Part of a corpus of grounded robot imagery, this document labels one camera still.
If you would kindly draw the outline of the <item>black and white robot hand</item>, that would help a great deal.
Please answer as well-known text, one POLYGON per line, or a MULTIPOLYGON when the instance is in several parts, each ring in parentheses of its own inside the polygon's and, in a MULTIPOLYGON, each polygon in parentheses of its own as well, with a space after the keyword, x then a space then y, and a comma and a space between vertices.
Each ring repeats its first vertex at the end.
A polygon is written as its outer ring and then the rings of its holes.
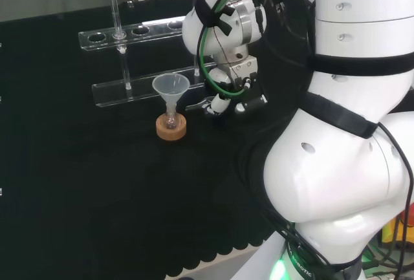
POLYGON ((201 72, 206 84, 214 92, 202 108, 211 115, 221 115, 234 104, 236 114, 247 114, 264 107, 268 95, 258 77, 257 59, 247 56, 233 63, 215 57, 216 66, 203 66, 201 72))

